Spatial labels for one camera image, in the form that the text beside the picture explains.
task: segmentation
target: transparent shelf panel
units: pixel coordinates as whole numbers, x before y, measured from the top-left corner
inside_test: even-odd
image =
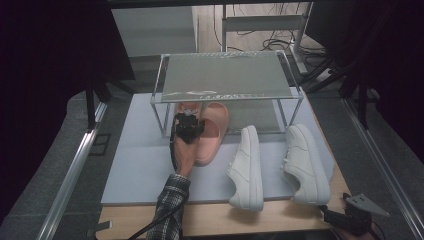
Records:
[[[283,99],[296,101],[289,120]],[[302,99],[283,51],[220,52],[162,55],[151,104],[164,136],[175,103],[212,101],[225,102],[229,108],[227,133],[239,132],[246,124],[257,126],[258,132],[281,133],[293,121]],[[167,104],[165,116],[158,104]]]

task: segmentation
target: table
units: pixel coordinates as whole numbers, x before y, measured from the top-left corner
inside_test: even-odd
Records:
[[[333,168],[330,188],[332,196],[329,209],[343,212],[341,196],[343,192],[350,192],[337,163]],[[97,232],[96,237],[100,240],[127,239],[150,223],[154,212],[155,206],[105,206],[99,223],[110,221],[112,227]],[[227,203],[190,204],[185,207],[183,228],[186,236],[209,236],[321,230],[330,228],[330,225],[322,220],[317,207],[279,200],[266,201],[260,213],[234,209]]]

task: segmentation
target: white sneaker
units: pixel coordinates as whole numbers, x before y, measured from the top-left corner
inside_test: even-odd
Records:
[[[245,210],[262,211],[264,198],[261,160],[258,134],[254,126],[242,129],[237,154],[229,165],[227,174],[236,185],[236,192],[229,200],[230,205]]]
[[[287,157],[282,167],[284,179],[295,191],[292,201],[325,205],[330,201],[330,185],[322,167],[315,139],[303,124],[286,131]]]

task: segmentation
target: pink sandal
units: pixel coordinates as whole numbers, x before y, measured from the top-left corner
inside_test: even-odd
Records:
[[[209,103],[202,112],[205,131],[200,135],[196,162],[206,165],[212,161],[228,128],[227,108],[217,102]]]

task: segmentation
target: plaid sleeve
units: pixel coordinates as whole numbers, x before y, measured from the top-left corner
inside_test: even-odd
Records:
[[[178,174],[171,174],[162,193],[158,197],[154,219],[171,211],[188,198],[190,180]],[[180,208],[170,217],[147,232],[146,239],[180,239],[182,237],[182,220],[184,208]]]

